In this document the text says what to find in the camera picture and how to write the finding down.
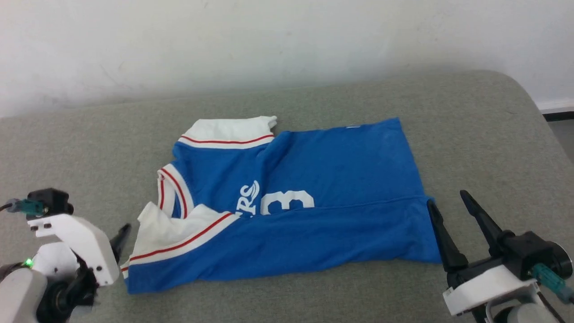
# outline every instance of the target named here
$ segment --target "floor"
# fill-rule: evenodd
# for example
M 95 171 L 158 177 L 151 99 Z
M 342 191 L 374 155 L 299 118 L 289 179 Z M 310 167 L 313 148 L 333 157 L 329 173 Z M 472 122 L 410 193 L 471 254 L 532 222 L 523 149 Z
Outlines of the floor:
M 574 120 L 552 121 L 548 124 L 564 148 L 566 155 L 574 163 Z

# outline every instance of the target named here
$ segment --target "white wall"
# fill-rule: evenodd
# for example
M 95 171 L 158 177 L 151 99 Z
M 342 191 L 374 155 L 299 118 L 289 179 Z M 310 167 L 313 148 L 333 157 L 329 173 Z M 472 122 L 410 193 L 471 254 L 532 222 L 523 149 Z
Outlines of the white wall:
M 573 17 L 572 0 L 3 0 L 0 116 L 468 68 L 574 106 Z

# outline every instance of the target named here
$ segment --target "gray table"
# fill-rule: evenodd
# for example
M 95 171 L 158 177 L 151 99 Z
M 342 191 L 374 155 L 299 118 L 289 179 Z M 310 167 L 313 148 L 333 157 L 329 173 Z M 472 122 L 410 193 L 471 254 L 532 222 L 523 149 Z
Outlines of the gray table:
M 487 71 L 324 88 L 131 103 L 0 120 L 0 199 L 57 187 L 77 216 L 109 236 L 156 201 L 156 170 L 198 118 L 277 115 L 276 133 L 399 116 L 422 181 L 469 259 L 487 256 L 458 191 L 467 189 L 503 228 L 536 229 L 574 253 L 574 167 L 515 81 Z M 0 214 L 0 260 L 41 244 L 23 218 Z M 128 250 L 135 240 L 132 235 Z M 450 321 L 439 265 L 347 264 L 324 272 L 197 282 L 129 296 L 122 279 L 77 322 Z M 558 306 L 574 317 L 574 307 Z M 471 320 L 471 316 L 453 319 Z

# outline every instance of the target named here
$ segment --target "robotic arm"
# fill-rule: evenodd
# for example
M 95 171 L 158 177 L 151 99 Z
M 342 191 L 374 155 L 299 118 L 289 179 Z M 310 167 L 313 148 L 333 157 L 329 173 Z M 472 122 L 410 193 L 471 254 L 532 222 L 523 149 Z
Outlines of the robotic arm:
M 447 273 L 448 289 L 443 298 L 451 315 L 470 312 L 478 323 L 563 323 L 538 285 L 550 288 L 565 304 L 574 302 L 574 291 L 564 282 L 572 276 L 572 260 L 566 251 L 532 231 L 517 236 L 510 230 L 502 230 L 467 191 L 460 191 L 460 196 L 488 242 L 490 257 L 469 263 L 444 227 L 438 207 L 428 201 Z M 495 305 L 513 299 L 521 305 L 493 313 Z
M 54 235 L 61 241 L 42 245 L 33 259 L 0 267 L 1 323 L 66 322 L 74 309 L 94 304 L 99 287 L 119 277 L 129 224 L 109 240 L 93 224 L 72 216 L 68 194 L 55 189 L 31 192 L 4 208 L 25 213 L 37 237 Z

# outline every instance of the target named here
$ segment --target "black cable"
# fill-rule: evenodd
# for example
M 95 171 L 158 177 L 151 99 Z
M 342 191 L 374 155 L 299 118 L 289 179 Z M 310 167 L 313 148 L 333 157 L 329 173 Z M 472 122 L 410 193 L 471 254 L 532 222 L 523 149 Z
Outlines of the black cable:
M 550 303 L 548 302 L 548 300 L 546 299 L 546 297 L 544 297 L 544 295 L 542 295 L 542 292 L 538 292 L 538 297 L 540 297 L 540 300 L 542 301 L 542 303 L 544 304 L 544 306 L 546 306 L 546 308 L 550 311 L 550 313 L 552 313 L 552 315 L 554 315 L 554 317 L 556 317 L 556 319 L 558 320 L 558 322 L 560 322 L 560 323 L 566 323 L 566 322 L 562 319 L 562 316 L 560 316 L 560 314 L 558 314 L 558 312 L 556 312 L 556 310 L 552 307 L 552 305 L 550 305 Z
M 11 207 L 12 203 L 4 204 L 0 206 L 0 212 L 6 210 L 8 207 Z

